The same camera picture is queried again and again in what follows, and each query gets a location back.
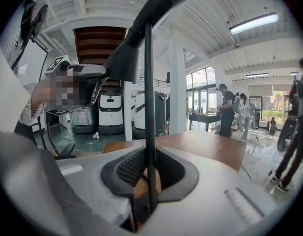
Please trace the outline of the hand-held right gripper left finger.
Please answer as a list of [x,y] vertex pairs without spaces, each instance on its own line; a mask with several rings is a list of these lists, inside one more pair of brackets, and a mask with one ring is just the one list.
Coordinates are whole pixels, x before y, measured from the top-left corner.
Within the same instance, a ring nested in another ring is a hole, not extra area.
[[107,154],[56,160],[29,139],[0,132],[0,186],[25,221],[45,236],[117,236],[137,231],[134,186],[117,170],[129,162],[134,181],[144,169],[134,146]]

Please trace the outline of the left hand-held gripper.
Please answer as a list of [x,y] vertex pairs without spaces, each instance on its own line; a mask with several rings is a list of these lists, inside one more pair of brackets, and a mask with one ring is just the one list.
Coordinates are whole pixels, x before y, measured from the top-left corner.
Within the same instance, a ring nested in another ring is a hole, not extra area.
[[90,108],[107,80],[100,76],[106,74],[107,69],[102,65],[72,64],[67,55],[56,57],[44,71],[44,81],[50,87],[51,96],[44,110],[59,115]]

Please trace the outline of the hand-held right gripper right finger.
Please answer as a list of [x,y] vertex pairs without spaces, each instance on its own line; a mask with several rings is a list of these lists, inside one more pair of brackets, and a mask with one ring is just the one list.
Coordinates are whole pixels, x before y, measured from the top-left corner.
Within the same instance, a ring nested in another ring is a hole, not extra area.
[[285,205],[226,164],[167,150],[192,163],[199,180],[181,201],[158,204],[143,236],[265,236],[283,217]]

